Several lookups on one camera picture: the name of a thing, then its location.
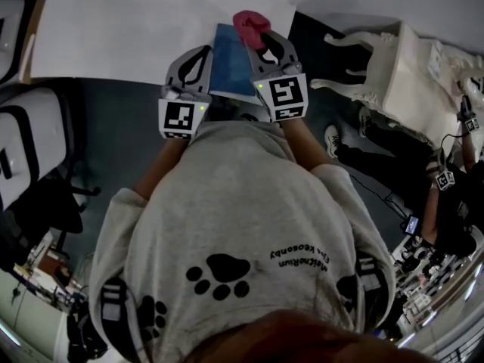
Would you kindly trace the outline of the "brown wooden cabinet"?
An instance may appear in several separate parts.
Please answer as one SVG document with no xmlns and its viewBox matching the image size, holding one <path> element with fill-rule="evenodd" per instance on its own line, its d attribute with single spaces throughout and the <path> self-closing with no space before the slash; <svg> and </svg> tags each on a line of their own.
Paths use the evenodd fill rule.
<svg viewBox="0 0 484 363">
<path fill-rule="evenodd" d="M 33 51 L 36 41 L 36 35 L 39 30 L 39 23 L 44 10 L 46 0 L 26 0 L 27 3 L 27 20 L 22 26 L 23 36 L 20 61 L 18 63 L 18 82 L 30 85 L 35 81 L 31 77 L 33 63 Z"/>
</svg>

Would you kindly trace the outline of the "pink cloth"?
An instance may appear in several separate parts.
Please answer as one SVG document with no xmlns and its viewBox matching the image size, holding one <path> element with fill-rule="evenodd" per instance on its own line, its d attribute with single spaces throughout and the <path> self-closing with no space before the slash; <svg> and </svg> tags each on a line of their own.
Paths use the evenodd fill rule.
<svg viewBox="0 0 484 363">
<path fill-rule="evenodd" d="M 233 25 L 245 45 L 255 51 L 266 49 L 262 34 L 271 32 L 270 21 L 255 11 L 240 11 L 233 18 Z"/>
</svg>

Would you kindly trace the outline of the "blue screen phone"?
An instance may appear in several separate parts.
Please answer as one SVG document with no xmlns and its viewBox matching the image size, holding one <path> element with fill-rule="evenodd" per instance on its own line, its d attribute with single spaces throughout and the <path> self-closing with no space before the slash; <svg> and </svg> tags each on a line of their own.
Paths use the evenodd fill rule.
<svg viewBox="0 0 484 363">
<path fill-rule="evenodd" d="M 405 235 L 414 236 L 420 233 L 420 219 L 417 216 L 410 215 L 402 223 L 402 231 Z"/>
</svg>

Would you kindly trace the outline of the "person's right forearm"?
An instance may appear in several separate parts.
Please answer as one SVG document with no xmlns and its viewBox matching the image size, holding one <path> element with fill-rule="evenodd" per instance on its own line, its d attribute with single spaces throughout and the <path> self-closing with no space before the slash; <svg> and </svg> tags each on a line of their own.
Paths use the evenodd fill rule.
<svg viewBox="0 0 484 363">
<path fill-rule="evenodd" d="M 301 167 L 312 171 L 320 165 L 334 163 L 303 119 L 284 120 L 281 122 L 281 127 L 294 158 Z"/>
</svg>

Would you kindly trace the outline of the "blue book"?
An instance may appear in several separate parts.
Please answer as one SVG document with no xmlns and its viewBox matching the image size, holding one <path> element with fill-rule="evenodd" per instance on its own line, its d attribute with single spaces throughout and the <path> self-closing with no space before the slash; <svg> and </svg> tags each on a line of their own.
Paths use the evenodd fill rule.
<svg viewBox="0 0 484 363">
<path fill-rule="evenodd" d="M 213 43 L 209 93 L 261 105 L 250 81 L 253 75 L 247 49 L 232 25 L 219 23 Z"/>
</svg>

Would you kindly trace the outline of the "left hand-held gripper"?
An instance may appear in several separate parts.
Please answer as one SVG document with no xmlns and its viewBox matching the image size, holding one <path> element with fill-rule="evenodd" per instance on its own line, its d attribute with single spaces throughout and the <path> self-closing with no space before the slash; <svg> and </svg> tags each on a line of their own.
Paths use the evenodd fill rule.
<svg viewBox="0 0 484 363">
<path fill-rule="evenodd" d="M 158 125 L 166 139 L 192 139 L 212 102 L 212 47 L 200 46 L 174 60 L 158 100 Z"/>
</svg>

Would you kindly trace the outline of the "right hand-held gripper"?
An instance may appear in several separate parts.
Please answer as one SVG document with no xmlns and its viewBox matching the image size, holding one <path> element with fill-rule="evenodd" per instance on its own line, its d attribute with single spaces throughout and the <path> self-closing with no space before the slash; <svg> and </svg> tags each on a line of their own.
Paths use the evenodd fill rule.
<svg viewBox="0 0 484 363">
<path fill-rule="evenodd" d="M 251 82 L 272 122 L 303 118 L 307 111 L 307 79 L 293 44 L 280 34 L 264 34 L 267 49 L 247 49 Z"/>
</svg>

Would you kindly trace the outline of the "white black office chair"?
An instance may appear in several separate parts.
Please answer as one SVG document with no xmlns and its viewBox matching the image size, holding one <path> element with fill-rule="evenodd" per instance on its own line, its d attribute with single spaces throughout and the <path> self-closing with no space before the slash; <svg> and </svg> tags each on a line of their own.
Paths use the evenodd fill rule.
<svg viewBox="0 0 484 363">
<path fill-rule="evenodd" d="M 0 104 L 0 217 L 20 232 L 83 230 L 87 116 L 81 91 L 37 86 Z"/>
<path fill-rule="evenodd" d="M 0 85 L 19 70 L 23 42 L 37 0 L 0 0 Z"/>
</svg>

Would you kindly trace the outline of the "ornate white carved table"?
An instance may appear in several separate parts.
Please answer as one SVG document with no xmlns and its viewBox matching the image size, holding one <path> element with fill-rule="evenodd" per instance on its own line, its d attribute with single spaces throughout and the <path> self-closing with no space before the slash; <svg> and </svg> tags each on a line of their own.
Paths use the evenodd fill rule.
<svg viewBox="0 0 484 363">
<path fill-rule="evenodd" d="M 382 113 L 420 140 L 451 152 L 459 130 L 457 114 L 463 95 L 484 110 L 484 94 L 473 84 L 484 78 L 484 57 L 424 39 L 407 24 L 397 34 L 356 32 L 326 43 L 344 50 L 361 45 L 371 52 L 364 70 L 355 72 L 362 84 L 312 79 L 313 89 L 329 88 L 370 110 Z"/>
</svg>

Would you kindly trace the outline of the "white desk with drawers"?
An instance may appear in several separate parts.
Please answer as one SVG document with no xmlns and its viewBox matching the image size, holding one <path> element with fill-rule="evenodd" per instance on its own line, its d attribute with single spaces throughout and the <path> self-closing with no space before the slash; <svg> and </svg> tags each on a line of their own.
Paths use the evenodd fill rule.
<svg viewBox="0 0 484 363">
<path fill-rule="evenodd" d="M 46 0 L 31 75 L 160 85 L 177 57 L 210 44 L 243 10 L 287 35 L 296 8 L 295 0 Z"/>
</svg>

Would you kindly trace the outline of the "person's left forearm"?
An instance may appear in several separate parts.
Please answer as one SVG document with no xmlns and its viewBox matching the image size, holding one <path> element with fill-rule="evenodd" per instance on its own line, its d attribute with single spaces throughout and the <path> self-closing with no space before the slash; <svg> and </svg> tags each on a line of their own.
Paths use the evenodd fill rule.
<svg viewBox="0 0 484 363">
<path fill-rule="evenodd" d="M 133 191 L 149 200 L 156 186 L 177 165 L 188 144 L 188 140 L 183 139 L 167 140 Z"/>
</svg>

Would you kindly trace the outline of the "person's grey paw-print sweatshirt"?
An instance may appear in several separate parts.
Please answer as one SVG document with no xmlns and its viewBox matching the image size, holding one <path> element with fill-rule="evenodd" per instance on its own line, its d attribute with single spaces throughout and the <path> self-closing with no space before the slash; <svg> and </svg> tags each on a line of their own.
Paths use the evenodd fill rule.
<svg viewBox="0 0 484 363">
<path fill-rule="evenodd" d="M 149 200 L 111 199 L 89 281 L 101 338 L 139 363 L 182 363 L 203 341 L 271 312 L 342 329 L 383 322 L 396 283 L 348 172 L 301 167 L 282 129 L 204 124 Z"/>
</svg>

